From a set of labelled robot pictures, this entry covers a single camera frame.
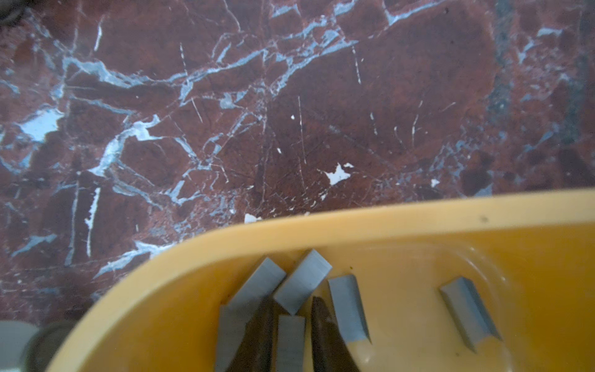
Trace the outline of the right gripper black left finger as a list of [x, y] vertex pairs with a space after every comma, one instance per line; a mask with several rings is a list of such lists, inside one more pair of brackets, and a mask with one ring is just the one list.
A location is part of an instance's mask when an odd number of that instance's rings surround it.
[[226, 369], [227, 372], [271, 371], [275, 319], [275, 302], [269, 296], [260, 302], [248, 322], [245, 335]]

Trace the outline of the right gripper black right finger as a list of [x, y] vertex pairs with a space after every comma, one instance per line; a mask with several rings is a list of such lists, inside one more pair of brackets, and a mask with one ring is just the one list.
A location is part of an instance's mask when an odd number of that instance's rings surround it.
[[316, 372], [360, 372], [324, 299], [311, 304], [311, 346]]

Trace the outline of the yellow plastic tray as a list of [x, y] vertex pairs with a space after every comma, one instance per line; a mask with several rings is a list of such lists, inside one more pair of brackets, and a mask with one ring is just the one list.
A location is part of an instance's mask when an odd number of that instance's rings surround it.
[[[354, 274], [363, 371], [592, 371], [594, 191], [328, 212], [214, 230], [148, 261], [77, 324], [52, 371], [211, 371], [218, 314], [265, 257]], [[503, 340], [468, 349], [439, 288], [476, 286]]]

